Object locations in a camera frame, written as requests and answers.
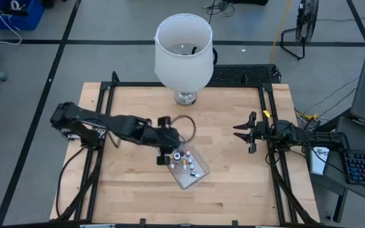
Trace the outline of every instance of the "wooden table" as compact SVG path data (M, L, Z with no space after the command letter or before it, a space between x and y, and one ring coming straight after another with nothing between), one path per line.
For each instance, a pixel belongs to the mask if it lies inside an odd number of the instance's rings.
M95 110L100 83L85 83L79 106ZM296 123L288 85L274 85L279 119ZM268 97L265 94L267 107ZM206 87L190 107L175 103L166 87L116 87L111 115L151 118L169 115L191 116L197 126L196 145L211 172L199 183L182 190L166 166L156 165L157 150L122 142L119 149L105 144L93 222L133 223L145 218L148 224L279 225L271 169L265 163L265 142L257 142L257 152L248 154L248 145L233 136L232 126L245 123L251 111L262 120L258 90L254 88ZM190 136L192 125L185 120L173 127ZM70 142L66 161L80 148ZM305 159L287 153L294 195L312 218L319 221L314 193ZM79 190L86 153L67 167L61 182L60 211ZM281 192L286 220L290 221L287 200ZM89 193L84 199L86 216Z

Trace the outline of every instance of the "white cable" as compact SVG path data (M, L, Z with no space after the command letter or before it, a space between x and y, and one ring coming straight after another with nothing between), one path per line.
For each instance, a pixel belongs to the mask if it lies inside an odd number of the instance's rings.
M1 16L1 13L0 13L0 19L4 22L4 24L15 34L19 37L19 41L17 43L11 43L11 42L5 42L5 41L0 41L0 44L11 44L11 45L19 45L21 42L22 42L22 37L17 34L17 32L15 32L3 19L3 17Z

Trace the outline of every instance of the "blue bin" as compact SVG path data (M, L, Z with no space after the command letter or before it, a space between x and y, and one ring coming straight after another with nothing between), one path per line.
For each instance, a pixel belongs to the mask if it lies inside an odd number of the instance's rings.
M37 24L42 18L44 8L41 0L16 0L20 6L26 4L25 8L28 11L28 16L6 16L1 15L3 20L12 28L20 30L35 30ZM6 9L11 5L10 0L0 0L0 10ZM9 29L0 19L0 30Z

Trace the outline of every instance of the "glass lamp base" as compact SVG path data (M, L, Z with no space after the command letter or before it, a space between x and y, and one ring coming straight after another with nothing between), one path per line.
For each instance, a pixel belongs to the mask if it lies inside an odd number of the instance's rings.
M179 92L174 93L174 100L181 106L193 105L196 101L196 92Z

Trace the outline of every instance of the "gray floor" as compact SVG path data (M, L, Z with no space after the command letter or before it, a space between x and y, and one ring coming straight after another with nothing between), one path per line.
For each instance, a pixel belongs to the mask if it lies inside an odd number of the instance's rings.
M20 32L24 39L61 39L75 0L56 2L35 31ZM353 0L361 17L365 1ZM294 0L284 29L295 26ZM82 0L69 39L71 40L152 40L158 24L176 13L194 13L208 18L200 9L212 0ZM211 26L216 41L273 41L286 1L270 0L266 6L237 5L231 18L213 16ZM320 0L318 19L353 18L346 0ZM0 31L0 39L15 38ZM288 41L294 36L288 35ZM314 42L364 42L356 22L318 22ZM268 63L271 46L216 46L218 64ZM26 138L30 123L58 45L0 44L0 71L8 81L0 82L0 204ZM365 47L307 47L307 57L297 61L281 48L274 63L291 87L295 106L300 111L322 100L335 89L357 77ZM154 46L150 45L66 45L48 100L32 142L27 162L6 216L5 225L47 221L63 165L67 142L50 127L49 118L56 105L78 102L84 82L109 80L116 70L122 81L158 81L154 70ZM321 114L351 91L348 85L332 98L311 110ZM332 118L350 106L352 96L324 117ZM325 219L333 214L336 197L314 186L322 222L346 227L365 227L365 199L349 194L341 224Z

